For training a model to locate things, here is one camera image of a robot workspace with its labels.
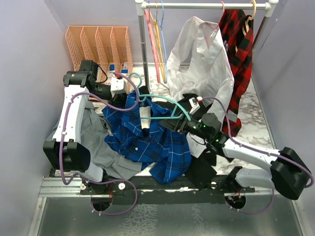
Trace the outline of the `white blue glue box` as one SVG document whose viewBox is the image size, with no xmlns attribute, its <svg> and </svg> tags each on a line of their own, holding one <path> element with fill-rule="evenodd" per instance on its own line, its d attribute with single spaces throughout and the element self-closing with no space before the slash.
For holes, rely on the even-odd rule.
<svg viewBox="0 0 315 236">
<path fill-rule="evenodd" d="M 123 64 L 122 64 L 122 67 L 121 67 L 121 73 L 122 74 L 128 74 L 129 70 L 128 70 L 128 62 L 125 61 Z"/>
</svg>

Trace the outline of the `cream hanger under plaid shirt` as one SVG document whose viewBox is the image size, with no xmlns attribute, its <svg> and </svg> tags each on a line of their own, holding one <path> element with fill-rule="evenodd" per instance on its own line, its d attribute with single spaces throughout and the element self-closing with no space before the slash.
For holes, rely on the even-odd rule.
<svg viewBox="0 0 315 236">
<path fill-rule="evenodd" d="M 252 21 L 256 15 L 256 1 L 250 0 L 250 3 L 252 3 L 252 5 L 253 5 L 253 14 L 245 20 L 244 25 L 242 26 L 242 33 L 244 36 L 246 36 L 247 32 L 250 29 L 249 21 Z"/>
</svg>

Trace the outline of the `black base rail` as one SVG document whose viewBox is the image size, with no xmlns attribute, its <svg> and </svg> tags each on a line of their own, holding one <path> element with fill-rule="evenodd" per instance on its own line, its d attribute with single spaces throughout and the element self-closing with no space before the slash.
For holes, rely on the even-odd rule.
<svg viewBox="0 0 315 236">
<path fill-rule="evenodd" d="M 253 193 L 251 187 L 231 187 L 226 184 L 226 175 L 217 175 L 201 190 L 197 189 L 185 176 L 171 184 L 160 184 L 151 176 L 134 176 L 130 181 L 137 189 L 137 204 L 195 204 L 211 203 L 224 204 L 225 197 L 236 197 L 239 190 L 242 194 Z M 106 198 L 114 205 L 131 205 L 134 203 L 135 191 L 129 184 L 123 190 L 119 189 L 118 180 L 107 185 L 88 183 L 86 189 L 81 190 L 83 196 L 94 199 Z"/>
</svg>

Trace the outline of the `peach plastic file organizer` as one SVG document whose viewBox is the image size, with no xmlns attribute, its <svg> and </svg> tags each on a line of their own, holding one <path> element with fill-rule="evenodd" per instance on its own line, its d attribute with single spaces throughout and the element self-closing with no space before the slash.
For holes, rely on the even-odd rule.
<svg viewBox="0 0 315 236">
<path fill-rule="evenodd" d="M 128 27 L 69 26 L 65 34 L 74 71 L 90 71 L 95 82 L 88 82 L 91 93 L 104 100 L 113 96 L 110 91 L 113 73 L 108 65 L 115 64 L 121 73 L 122 64 L 128 62 L 128 76 L 133 70 L 133 59 Z"/>
</svg>

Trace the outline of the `teal hanger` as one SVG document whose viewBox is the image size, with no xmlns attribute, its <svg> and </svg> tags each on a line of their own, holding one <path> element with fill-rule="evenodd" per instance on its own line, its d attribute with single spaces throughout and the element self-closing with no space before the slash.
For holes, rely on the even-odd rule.
<svg viewBox="0 0 315 236">
<path fill-rule="evenodd" d="M 131 77 L 133 75 L 137 76 L 140 80 L 140 83 L 138 86 L 136 86 L 131 79 Z M 181 106 L 178 102 L 172 100 L 171 98 L 168 98 L 165 96 L 160 96 L 160 95 L 155 95 L 155 94 L 139 94 L 139 88 L 142 85 L 142 77 L 140 74 L 138 74 L 136 72 L 132 72 L 127 77 L 127 80 L 130 82 L 132 87 L 135 89 L 135 92 L 137 92 L 136 101 L 144 102 L 147 97 L 155 97 L 155 98 L 161 98 L 161 99 L 167 100 L 167 101 L 175 104 L 175 108 L 173 109 L 173 112 L 172 112 L 170 117 L 165 117 L 165 118 L 163 118 L 163 117 L 149 117 L 149 118 L 142 117 L 141 119 L 178 119 L 178 118 L 181 118 L 183 116 L 183 115 L 174 116 L 177 108 L 179 108 L 182 111 L 182 113 L 184 114 L 184 116 L 188 119 L 188 121 L 191 121 L 191 117 L 189 116 L 188 112 L 183 108 L 183 106 Z"/>
</svg>

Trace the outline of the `metal clothes rack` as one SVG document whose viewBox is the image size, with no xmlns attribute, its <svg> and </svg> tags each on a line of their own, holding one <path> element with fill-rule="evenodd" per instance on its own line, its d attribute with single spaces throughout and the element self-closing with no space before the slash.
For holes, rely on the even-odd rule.
<svg viewBox="0 0 315 236">
<path fill-rule="evenodd" d="M 268 0 L 265 3 L 148 3 L 144 0 L 136 0 L 136 12 L 138 16 L 138 24 L 140 31 L 140 43 L 141 43 L 141 53 L 142 53 L 142 64 L 144 70 L 145 84 L 150 89 L 150 76 L 149 76 L 149 64 L 147 57 L 147 45 L 146 45 L 146 34 L 145 34 L 145 9 L 150 8 L 174 8 L 174 9 L 255 9 L 264 10 L 264 17 L 256 33 L 255 39 L 253 41 L 253 49 L 256 49 L 256 45 L 260 40 L 262 33 L 265 30 L 265 25 L 272 17 L 273 12 L 279 2 L 277 0 Z"/>
</svg>

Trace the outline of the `blue plaid shirt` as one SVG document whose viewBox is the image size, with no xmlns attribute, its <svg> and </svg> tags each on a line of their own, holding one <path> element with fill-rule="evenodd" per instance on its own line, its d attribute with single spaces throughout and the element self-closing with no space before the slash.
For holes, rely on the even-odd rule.
<svg viewBox="0 0 315 236">
<path fill-rule="evenodd" d="M 146 168 L 159 183 L 171 183 L 190 167 L 192 156 L 185 134 L 173 132 L 159 124 L 159 117 L 172 111 L 150 99 L 125 112 L 105 107 L 103 115 L 111 134 L 105 142 L 111 149 Z"/>
</svg>

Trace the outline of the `red black plaid shirt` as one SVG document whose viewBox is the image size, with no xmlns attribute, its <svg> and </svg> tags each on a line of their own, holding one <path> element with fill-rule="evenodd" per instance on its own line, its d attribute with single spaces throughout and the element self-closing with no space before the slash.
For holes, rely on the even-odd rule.
<svg viewBox="0 0 315 236">
<path fill-rule="evenodd" d="M 246 92 L 252 75 L 253 20 L 246 36 L 242 26 L 250 15 L 241 9 L 227 9 L 219 23 L 223 45 L 226 49 L 229 65 L 234 78 L 234 87 L 227 109 L 231 135 L 237 136 L 242 123 L 238 118 L 239 104 Z"/>
</svg>

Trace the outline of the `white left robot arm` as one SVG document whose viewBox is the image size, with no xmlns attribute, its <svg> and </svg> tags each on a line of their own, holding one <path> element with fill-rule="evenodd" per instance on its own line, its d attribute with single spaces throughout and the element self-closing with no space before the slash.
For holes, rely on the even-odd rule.
<svg viewBox="0 0 315 236">
<path fill-rule="evenodd" d="M 103 194 L 109 182 L 105 170 L 92 162 L 90 151 L 81 139 L 84 110 L 89 97 L 109 101 L 113 97 L 110 85 L 97 81 L 100 66 L 92 60 L 83 60 L 77 71 L 68 71 L 63 77 L 64 103 L 59 123 L 53 136 L 44 142 L 43 151 L 56 170 L 74 172 L 92 180 L 92 189 Z"/>
</svg>

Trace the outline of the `yellow hanger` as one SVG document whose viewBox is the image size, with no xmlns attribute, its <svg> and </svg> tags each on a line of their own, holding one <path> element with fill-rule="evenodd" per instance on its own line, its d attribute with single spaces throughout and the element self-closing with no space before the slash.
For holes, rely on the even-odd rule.
<svg viewBox="0 0 315 236">
<path fill-rule="evenodd" d="M 156 36 L 157 52 L 159 55 L 160 75 L 161 75 L 161 78 L 164 79 L 164 66 L 163 66 L 163 60 L 162 60 L 162 46 L 161 46 L 161 40 L 160 40 L 159 23 L 156 20 L 156 18 L 153 17 L 153 15 L 152 15 L 151 19 L 154 22 L 154 32 L 155 32 L 155 36 Z"/>
</svg>

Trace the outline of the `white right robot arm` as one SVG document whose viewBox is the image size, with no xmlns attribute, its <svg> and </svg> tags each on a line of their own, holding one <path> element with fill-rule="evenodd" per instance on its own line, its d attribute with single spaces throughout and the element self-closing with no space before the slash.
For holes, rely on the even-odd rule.
<svg viewBox="0 0 315 236">
<path fill-rule="evenodd" d="M 293 149 L 268 149 L 233 139 L 220 130 L 221 123 L 215 114 L 204 114 L 201 121 L 193 118 L 163 119 L 159 124 L 171 131 L 190 133 L 203 139 L 213 154 L 257 166 L 257 169 L 235 167 L 223 182 L 231 192 L 262 187 L 297 200 L 302 191 L 314 183 L 310 170 Z"/>
</svg>

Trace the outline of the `grey shirt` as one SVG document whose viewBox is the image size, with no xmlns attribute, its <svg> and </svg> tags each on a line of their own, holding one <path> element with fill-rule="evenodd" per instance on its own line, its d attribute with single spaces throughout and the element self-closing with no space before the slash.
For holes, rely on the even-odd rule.
<svg viewBox="0 0 315 236">
<path fill-rule="evenodd" d="M 53 135 L 58 128 L 59 121 L 52 130 L 52 133 L 43 144 L 43 151 L 50 161 L 52 167 L 59 170 L 59 142 L 53 141 Z M 91 101 L 85 105 L 83 119 L 81 124 L 81 146 L 87 148 L 90 152 L 90 160 L 96 166 L 104 169 L 106 173 L 114 178 L 130 179 L 135 174 L 141 171 L 142 163 L 133 162 L 126 159 L 123 155 L 112 150 L 105 142 L 105 137 L 109 136 L 110 132 L 107 129 L 109 124 L 103 115 L 95 112 L 95 107 Z M 78 165 L 72 165 L 70 156 L 67 153 L 67 142 L 63 143 L 63 170 L 64 172 L 78 171 Z M 87 167 L 87 151 L 79 146 L 78 151 L 70 151 L 71 154 L 78 154 L 83 157 L 85 166 Z"/>
</svg>

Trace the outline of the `pink hanger under white shirt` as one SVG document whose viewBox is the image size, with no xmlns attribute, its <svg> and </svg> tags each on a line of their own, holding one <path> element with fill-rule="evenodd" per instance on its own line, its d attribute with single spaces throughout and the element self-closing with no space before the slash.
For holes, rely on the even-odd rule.
<svg viewBox="0 0 315 236">
<path fill-rule="evenodd" d="M 207 43 L 207 46 L 209 47 L 211 44 L 212 44 L 212 41 L 215 39 L 217 33 L 218 33 L 218 30 L 219 30 L 219 23 L 223 17 L 223 14 L 225 12 L 225 3 L 224 1 L 220 1 L 220 3 L 222 4 L 222 14 L 221 14 L 221 17 L 219 19 L 219 21 L 216 23 L 216 25 L 214 24 L 208 24 L 208 26 L 210 26 L 211 28 L 213 28 L 213 32 L 211 33 L 211 35 L 209 37 L 205 37 L 205 40 L 206 40 L 206 43 Z"/>
</svg>

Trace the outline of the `black garment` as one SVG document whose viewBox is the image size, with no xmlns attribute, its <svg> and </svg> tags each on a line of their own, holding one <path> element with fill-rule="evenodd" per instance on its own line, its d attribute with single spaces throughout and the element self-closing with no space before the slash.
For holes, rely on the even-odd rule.
<svg viewBox="0 0 315 236">
<path fill-rule="evenodd" d="M 193 93 L 186 93 L 184 94 L 184 98 L 181 99 L 178 103 L 182 105 L 183 108 L 185 108 L 186 110 L 190 110 L 191 106 L 189 104 L 189 99 L 192 97 L 197 97 L 197 95 Z M 154 102 L 154 104 L 169 110 L 173 110 L 175 108 L 175 104 L 169 101 L 157 101 Z M 227 138 L 229 132 L 227 120 L 226 118 L 224 118 L 222 131 L 217 133 L 217 136 L 214 136 L 215 130 L 211 127 L 218 122 L 215 121 L 216 118 L 213 118 L 214 115 L 205 115 L 207 113 L 210 113 L 210 111 L 208 111 L 208 108 L 210 108 L 211 105 L 206 107 L 203 103 L 201 103 L 200 107 L 200 110 L 202 110 L 202 115 L 198 116 L 194 114 L 193 116 L 191 115 L 191 118 L 201 122 L 201 125 L 205 124 L 206 127 L 202 128 L 200 126 L 202 132 L 201 134 L 191 134 L 189 132 L 185 133 L 193 141 L 192 144 L 189 144 L 189 149 L 192 153 L 192 161 L 190 167 L 185 172 L 185 176 L 199 190 L 206 188 L 208 183 L 210 183 L 213 177 L 216 176 L 217 172 L 212 166 L 216 166 L 217 154 L 224 155 L 222 149 L 219 149 L 220 147 L 223 147 L 223 145 L 219 145 L 217 147 L 214 143 L 214 138 L 219 138 L 219 142 L 221 142 L 222 140 L 224 141 L 225 138 Z M 198 151 L 197 147 L 192 147 L 193 144 L 201 145 L 201 151 Z"/>
</svg>

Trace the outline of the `clear packaged label box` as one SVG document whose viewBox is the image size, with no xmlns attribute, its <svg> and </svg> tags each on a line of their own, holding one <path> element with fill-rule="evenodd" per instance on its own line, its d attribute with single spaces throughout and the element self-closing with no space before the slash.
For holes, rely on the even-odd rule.
<svg viewBox="0 0 315 236">
<path fill-rule="evenodd" d="M 107 72 L 108 73 L 113 73 L 114 71 L 115 71 L 115 64 L 114 63 L 110 63 L 109 65 L 108 65 L 108 69 L 107 69 Z"/>
</svg>

